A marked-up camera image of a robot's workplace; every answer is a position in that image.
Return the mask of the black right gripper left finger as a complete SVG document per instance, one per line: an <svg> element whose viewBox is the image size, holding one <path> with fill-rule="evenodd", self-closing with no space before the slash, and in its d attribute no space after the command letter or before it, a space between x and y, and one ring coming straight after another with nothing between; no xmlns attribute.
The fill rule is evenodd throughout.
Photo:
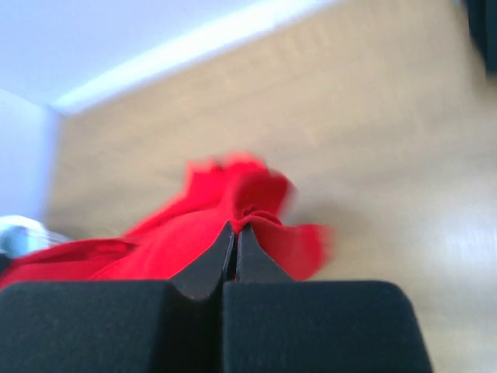
<svg viewBox="0 0 497 373"><path fill-rule="evenodd" d="M219 372L221 294L235 245L168 281L24 282L1 292L3 372Z"/></svg>

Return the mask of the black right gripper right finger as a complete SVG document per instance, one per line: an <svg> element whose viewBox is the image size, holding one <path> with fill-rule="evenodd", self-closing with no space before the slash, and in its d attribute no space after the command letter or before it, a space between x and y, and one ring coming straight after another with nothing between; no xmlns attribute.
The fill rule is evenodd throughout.
<svg viewBox="0 0 497 373"><path fill-rule="evenodd" d="M251 227L223 286L226 372L430 372L412 303L386 281L294 281Z"/></svg>

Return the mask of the red t shirt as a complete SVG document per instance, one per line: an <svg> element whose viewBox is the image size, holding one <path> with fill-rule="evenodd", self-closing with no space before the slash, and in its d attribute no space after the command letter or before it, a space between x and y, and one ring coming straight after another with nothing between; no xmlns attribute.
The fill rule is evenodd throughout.
<svg viewBox="0 0 497 373"><path fill-rule="evenodd" d="M183 191L116 238L60 244L13 260L2 286L25 281L168 280L203 255L230 225L250 225L261 247L293 279L306 280L330 257L322 225L285 225L294 194L284 174L250 156L190 167Z"/></svg>

